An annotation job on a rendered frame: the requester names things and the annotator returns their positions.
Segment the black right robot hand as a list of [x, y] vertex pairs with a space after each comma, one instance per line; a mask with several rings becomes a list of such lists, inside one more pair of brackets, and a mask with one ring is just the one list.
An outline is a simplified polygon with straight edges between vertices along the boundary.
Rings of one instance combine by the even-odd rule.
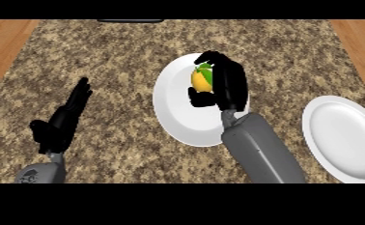
[[248, 100], [248, 83], [243, 67], [218, 51], [205, 51], [195, 64], [212, 65], [212, 92], [198, 92], [187, 88], [189, 103], [193, 107], [218, 106], [221, 111], [233, 109], [242, 112]]

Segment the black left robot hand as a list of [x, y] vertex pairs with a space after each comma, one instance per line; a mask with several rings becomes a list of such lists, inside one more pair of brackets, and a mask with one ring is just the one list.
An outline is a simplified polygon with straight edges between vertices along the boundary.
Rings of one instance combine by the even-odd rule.
[[65, 105], [57, 108], [50, 120], [47, 122], [41, 120], [29, 122], [32, 138], [39, 144], [39, 154], [60, 154], [66, 151], [91, 93], [88, 78], [82, 77], [72, 89]]

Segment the yellow lemon with green leaf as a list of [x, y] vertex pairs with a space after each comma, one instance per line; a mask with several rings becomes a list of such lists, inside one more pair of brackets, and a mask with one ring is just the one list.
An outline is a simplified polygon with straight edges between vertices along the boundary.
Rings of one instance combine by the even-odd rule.
[[190, 85], [196, 92], [212, 91], [212, 66], [202, 63], [190, 74]]

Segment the white round plate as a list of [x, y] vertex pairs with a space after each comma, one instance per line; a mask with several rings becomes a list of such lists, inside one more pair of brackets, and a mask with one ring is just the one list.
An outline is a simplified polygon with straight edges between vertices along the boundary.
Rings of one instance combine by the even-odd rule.
[[310, 153], [342, 183], [365, 183], [365, 107], [347, 98], [320, 96], [303, 111]]
[[[193, 61], [201, 54], [183, 55], [161, 71], [153, 85], [152, 105], [159, 125], [172, 138], [189, 146], [211, 147], [221, 143], [221, 110], [217, 105], [193, 107], [187, 97], [190, 74], [202, 64]], [[232, 109], [239, 115], [248, 111], [248, 100], [242, 112]]]

